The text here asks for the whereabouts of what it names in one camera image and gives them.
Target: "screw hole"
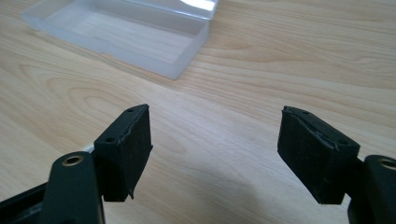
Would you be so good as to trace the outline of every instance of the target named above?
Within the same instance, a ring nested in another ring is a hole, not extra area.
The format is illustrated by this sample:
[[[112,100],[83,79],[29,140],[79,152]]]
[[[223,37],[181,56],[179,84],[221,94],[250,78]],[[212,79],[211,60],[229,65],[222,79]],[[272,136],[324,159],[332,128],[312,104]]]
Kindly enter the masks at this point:
[[[380,162],[382,166],[391,170],[396,170],[396,162],[389,160],[380,160]]]
[[[343,139],[338,140],[338,143],[342,145],[347,145],[347,141]]]
[[[84,157],[79,156],[79,155],[77,155],[77,156],[71,156],[71,157],[65,159],[65,160],[62,162],[62,165],[63,165],[63,166],[74,166],[74,165],[77,165],[77,164],[79,164],[80,162],[82,162],[83,159],[84,159]]]
[[[114,142],[114,141],[116,141],[116,139],[113,138],[113,137],[108,137],[108,138],[106,139],[106,142],[108,142],[108,143],[112,143],[112,142]]]

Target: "clear plastic box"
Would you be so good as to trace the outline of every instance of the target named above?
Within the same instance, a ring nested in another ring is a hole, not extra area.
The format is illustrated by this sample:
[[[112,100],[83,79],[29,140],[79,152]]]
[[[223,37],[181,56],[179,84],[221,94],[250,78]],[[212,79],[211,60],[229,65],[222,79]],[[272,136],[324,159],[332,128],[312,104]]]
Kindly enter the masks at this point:
[[[218,0],[45,0],[26,22],[65,41],[178,78],[206,42]]]

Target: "transparent lid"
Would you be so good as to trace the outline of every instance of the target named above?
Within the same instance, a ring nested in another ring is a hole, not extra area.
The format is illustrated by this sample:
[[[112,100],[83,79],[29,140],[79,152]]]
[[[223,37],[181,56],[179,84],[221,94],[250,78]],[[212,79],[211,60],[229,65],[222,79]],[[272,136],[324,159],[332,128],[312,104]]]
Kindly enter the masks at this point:
[[[125,0],[204,20],[212,20],[219,0]]]

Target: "black plastic part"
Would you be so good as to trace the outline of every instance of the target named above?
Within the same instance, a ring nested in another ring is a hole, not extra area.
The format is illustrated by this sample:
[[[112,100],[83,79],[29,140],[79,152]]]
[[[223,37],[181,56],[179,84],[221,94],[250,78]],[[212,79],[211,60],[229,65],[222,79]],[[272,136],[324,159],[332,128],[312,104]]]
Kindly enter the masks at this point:
[[[52,164],[39,224],[105,223],[95,166],[88,152],[73,152]]]
[[[0,203],[0,223],[37,223],[46,184],[29,189]]]
[[[364,161],[364,187],[376,224],[396,223],[396,160],[368,156]]]
[[[107,202],[124,202],[145,169],[152,150],[149,106],[125,110],[94,142],[92,155]]]
[[[353,166],[360,146],[325,121],[302,109],[285,106],[278,153],[318,203],[340,204],[345,170]]]

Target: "light wood tabletop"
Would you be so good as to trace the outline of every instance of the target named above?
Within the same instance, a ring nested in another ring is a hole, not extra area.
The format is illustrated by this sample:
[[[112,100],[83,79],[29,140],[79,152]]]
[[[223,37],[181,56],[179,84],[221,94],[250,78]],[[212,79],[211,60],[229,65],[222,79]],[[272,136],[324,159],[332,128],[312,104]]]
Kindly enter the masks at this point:
[[[348,223],[281,160],[284,105],[396,158],[395,0],[220,0],[177,80],[34,31],[0,1],[0,201],[48,180],[126,108],[150,106],[154,148],[107,223]]]

